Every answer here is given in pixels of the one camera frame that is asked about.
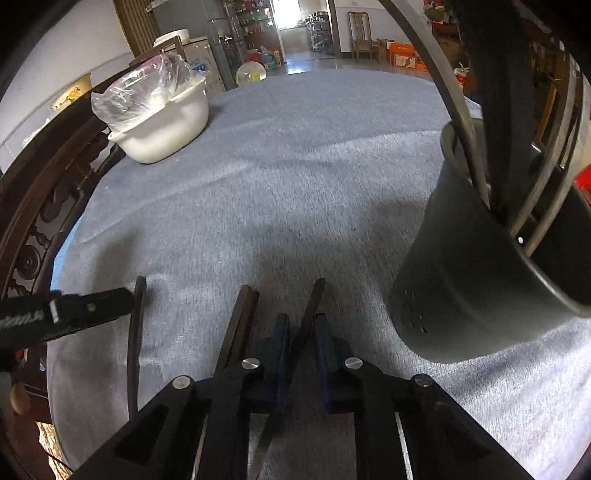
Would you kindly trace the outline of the white floor fan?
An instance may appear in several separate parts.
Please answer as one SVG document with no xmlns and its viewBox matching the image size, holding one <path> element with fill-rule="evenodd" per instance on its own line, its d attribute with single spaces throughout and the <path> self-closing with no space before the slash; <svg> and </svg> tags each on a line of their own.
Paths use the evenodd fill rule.
<svg viewBox="0 0 591 480">
<path fill-rule="evenodd" d="M 236 70 L 235 83 L 238 87 L 249 83 L 256 83 L 266 80 L 266 68 L 256 61 L 245 62 Z"/>
</svg>

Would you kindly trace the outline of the silver chopstick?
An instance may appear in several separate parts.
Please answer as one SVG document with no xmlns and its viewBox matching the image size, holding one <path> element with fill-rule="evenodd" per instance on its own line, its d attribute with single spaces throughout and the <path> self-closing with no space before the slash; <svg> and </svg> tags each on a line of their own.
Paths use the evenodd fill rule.
<svg viewBox="0 0 591 480">
<path fill-rule="evenodd" d="M 552 103 L 556 96 L 559 96 L 558 108 L 555 116 L 555 122 L 552 126 L 551 135 L 544 149 L 544 157 L 538 173 L 535 177 L 535 182 L 531 186 L 524 205 L 519 210 L 514 221 L 509 229 L 509 234 L 515 237 L 526 223 L 529 215 L 532 213 L 534 207 L 538 203 L 554 167 L 560 159 L 561 152 L 567 140 L 570 121 L 572 118 L 575 96 L 576 96 L 576 62 L 568 52 L 562 54 L 562 59 L 557 60 L 556 77 L 551 86 L 555 91 L 555 95 L 549 95 L 548 101 L 544 110 L 544 116 L 541 121 L 542 128 L 544 128 L 551 114 Z"/>
<path fill-rule="evenodd" d="M 524 252 L 528 257 L 530 257 L 535 252 L 541 241 L 544 239 L 552 223 L 556 219 L 573 185 L 575 175 L 579 171 L 581 162 L 583 160 L 583 153 L 588 140 L 590 84 L 585 76 L 582 76 L 581 80 L 582 103 L 575 132 L 572 135 L 573 141 L 571 142 L 571 147 L 566 149 L 567 156 L 565 169 L 563 170 L 563 176 L 551 198 L 551 203 L 549 204 L 548 209 L 545 211 L 543 217 L 538 222 L 536 229 L 524 246 Z"/>
</svg>

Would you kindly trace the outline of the dark carved wooden sideboard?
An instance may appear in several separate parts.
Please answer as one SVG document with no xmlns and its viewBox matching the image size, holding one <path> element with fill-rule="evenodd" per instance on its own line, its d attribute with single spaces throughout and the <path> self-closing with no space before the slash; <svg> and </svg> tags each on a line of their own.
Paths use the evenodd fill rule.
<svg viewBox="0 0 591 480">
<path fill-rule="evenodd" d="M 87 319 L 54 324 L 49 310 L 55 258 L 85 210 L 99 180 L 124 156 L 109 145 L 106 125 L 83 93 L 23 148 L 1 179 L 1 476 L 31 479 L 31 467 L 9 437 L 10 392 L 22 377 L 48 412 L 46 380 L 38 371 L 46 343 Z"/>
</svg>

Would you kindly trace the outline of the orange box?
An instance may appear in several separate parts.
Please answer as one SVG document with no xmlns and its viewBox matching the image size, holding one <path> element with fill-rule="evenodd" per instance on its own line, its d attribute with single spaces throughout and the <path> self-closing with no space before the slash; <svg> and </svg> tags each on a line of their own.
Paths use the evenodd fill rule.
<svg viewBox="0 0 591 480">
<path fill-rule="evenodd" d="M 416 68 L 415 47 L 410 43 L 391 42 L 388 47 L 388 58 L 393 66 L 406 69 Z"/>
</svg>

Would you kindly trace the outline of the white plastic basin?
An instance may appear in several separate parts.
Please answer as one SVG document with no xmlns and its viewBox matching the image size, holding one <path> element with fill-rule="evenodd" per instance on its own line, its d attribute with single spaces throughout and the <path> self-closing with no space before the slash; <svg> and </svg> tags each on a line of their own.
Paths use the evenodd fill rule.
<svg viewBox="0 0 591 480">
<path fill-rule="evenodd" d="M 112 130 L 107 139 L 141 164 L 169 157 L 197 138 L 207 125 L 205 84 L 205 76 L 197 73 L 159 110 L 125 132 Z"/>
</svg>

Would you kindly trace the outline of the small white cabinet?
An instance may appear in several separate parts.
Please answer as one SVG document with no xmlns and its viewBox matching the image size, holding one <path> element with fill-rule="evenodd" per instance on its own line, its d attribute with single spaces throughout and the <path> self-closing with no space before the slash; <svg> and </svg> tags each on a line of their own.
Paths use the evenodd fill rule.
<svg viewBox="0 0 591 480">
<path fill-rule="evenodd" d="M 157 37 L 153 42 L 153 46 L 160 46 L 167 40 L 175 37 L 180 39 L 180 43 L 183 46 L 184 57 L 191 69 L 204 74 L 206 77 L 207 95 L 211 97 L 222 94 L 225 91 L 225 86 L 221 74 L 219 74 L 217 63 L 207 38 L 190 38 L 187 29 L 180 29 Z"/>
</svg>

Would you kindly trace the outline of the dark grey utensil holder cup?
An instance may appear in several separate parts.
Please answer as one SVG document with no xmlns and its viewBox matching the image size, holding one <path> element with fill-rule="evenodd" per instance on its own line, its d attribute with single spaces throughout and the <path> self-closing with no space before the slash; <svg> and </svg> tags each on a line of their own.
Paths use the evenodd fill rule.
<svg viewBox="0 0 591 480">
<path fill-rule="evenodd" d="M 452 124 L 441 147 L 438 183 L 391 295 L 404 343 L 430 361 L 456 363 L 589 318 L 590 207 L 578 189 L 526 256 L 472 187 Z"/>
</svg>

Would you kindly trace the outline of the wooden chair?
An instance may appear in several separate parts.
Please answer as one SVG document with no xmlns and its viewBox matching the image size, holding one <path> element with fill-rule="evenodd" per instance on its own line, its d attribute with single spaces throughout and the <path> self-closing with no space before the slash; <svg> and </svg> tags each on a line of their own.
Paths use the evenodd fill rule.
<svg viewBox="0 0 591 480">
<path fill-rule="evenodd" d="M 359 61 L 365 54 L 380 61 L 380 42 L 373 38 L 369 13 L 349 11 L 348 24 L 353 59 Z"/>
</svg>

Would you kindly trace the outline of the clear plastic bag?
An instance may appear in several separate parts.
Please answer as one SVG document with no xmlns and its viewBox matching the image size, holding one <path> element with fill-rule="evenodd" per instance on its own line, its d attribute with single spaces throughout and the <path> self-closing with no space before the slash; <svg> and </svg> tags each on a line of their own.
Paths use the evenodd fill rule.
<svg viewBox="0 0 591 480">
<path fill-rule="evenodd" d="M 162 110 L 176 95 L 201 80 L 178 54 L 157 54 L 91 94 L 91 109 L 116 132 L 126 132 Z"/>
</svg>

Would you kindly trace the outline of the grey refrigerator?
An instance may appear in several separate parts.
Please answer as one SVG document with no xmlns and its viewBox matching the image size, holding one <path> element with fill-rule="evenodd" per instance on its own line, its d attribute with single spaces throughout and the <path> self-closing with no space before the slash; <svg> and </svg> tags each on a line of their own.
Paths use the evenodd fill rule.
<svg viewBox="0 0 591 480">
<path fill-rule="evenodd" d="M 161 33 L 187 29 L 190 38 L 206 37 L 226 90 L 246 60 L 245 36 L 235 3 L 222 0 L 151 1 L 146 7 Z"/>
</svg>

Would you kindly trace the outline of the grey towel table mat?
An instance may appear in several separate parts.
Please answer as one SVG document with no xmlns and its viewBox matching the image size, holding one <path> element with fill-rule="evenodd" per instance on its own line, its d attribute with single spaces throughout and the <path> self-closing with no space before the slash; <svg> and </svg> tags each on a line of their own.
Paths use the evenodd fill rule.
<svg viewBox="0 0 591 480">
<path fill-rule="evenodd" d="M 315 280 L 332 332 L 385 373 L 432 376 L 529 473 L 564 479 L 590 442 L 590 325 L 469 362 L 429 362 L 386 306 L 443 164 L 449 115 L 407 75 L 281 75 L 211 100 L 206 129 L 153 165 L 99 182 L 53 285 L 86 294 L 147 281 L 138 400 L 174 377 L 211 377 L 242 285 L 254 337 L 300 323 Z"/>
</svg>

